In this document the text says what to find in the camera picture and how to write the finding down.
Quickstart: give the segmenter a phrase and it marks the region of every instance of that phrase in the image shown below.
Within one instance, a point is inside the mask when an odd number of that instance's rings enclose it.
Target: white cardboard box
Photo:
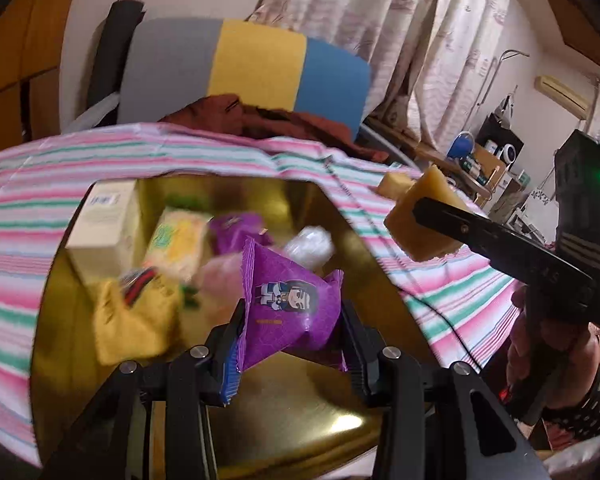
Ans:
[[[135,180],[97,182],[69,234],[66,249],[85,286],[118,278],[144,252]]]

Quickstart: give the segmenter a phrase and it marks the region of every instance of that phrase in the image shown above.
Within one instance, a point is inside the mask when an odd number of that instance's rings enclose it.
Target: cartoon character print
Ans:
[[[258,288],[260,295],[256,300],[273,310],[312,314],[318,307],[318,290],[302,280],[263,283]]]

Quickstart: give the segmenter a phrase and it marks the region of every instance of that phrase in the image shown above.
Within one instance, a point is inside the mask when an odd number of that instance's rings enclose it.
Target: yellow package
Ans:
[[[184,305],[180,284],[155,269],[122,281],[106,280],[98,288],[93,333],[96,357],[103,365],[156,357],[179,341],[178,311]]]
[[[146,250],[144,266],[157,267],[180,283],[189,284],[200,266],[209,219],[202,213],[165,209]]]

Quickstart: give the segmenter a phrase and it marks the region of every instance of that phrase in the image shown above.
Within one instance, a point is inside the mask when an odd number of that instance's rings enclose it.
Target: chair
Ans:
[[[93,107],[63,133],[103,125],[107,115],[113,117],[109,124],[158,121],[202,97],[234,93],[245,104],[339,121],[352,139],[357,136],[370,81],[369,66],[359,57],[296,32],[239,20],[141,19],[141,2],[112,5],[91,75]],[[121,30],[128,30],[127,38]],[[122,78],[116,66],[124,67]],[[110,115],[115,108],[117,116]]]

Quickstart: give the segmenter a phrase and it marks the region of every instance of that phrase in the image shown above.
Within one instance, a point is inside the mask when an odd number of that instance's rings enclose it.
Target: purple snack bag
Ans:
[[[238,370],[284,349],[324,348],[340,317],[343,275],[334,270],[323,280],[248,239],[242,251],[246,309]]]
[[[216,235],[216,254],[239,253],[248,238],[264,246],[273,243],[257,213],[216,216],[210,220],[209,229]]]

